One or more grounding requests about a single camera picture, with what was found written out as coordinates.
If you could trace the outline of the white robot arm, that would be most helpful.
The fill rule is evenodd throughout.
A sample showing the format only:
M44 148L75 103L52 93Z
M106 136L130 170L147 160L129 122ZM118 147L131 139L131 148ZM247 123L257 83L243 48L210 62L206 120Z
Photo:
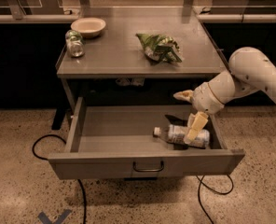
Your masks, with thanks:
M188 118L184 142L190 144L208 122L208 118L228 102L263 91L276 104L276 67L259 49L245 47L234 51L228 69L194 91L179 91L177 100L187 101L197 110Z

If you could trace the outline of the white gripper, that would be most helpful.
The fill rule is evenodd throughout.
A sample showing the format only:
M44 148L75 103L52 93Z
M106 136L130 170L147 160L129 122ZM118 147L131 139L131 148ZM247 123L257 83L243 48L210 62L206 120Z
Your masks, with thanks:
M224 104L219 100L222 92L221 82L210 81L203 82L194 91L179 91L173 95L176 100L193 104L193 107L198 111L196 114L191 114L188 118L187 142L192 142L196 139L197 135L207 124L208 115L213 115L224 108Z

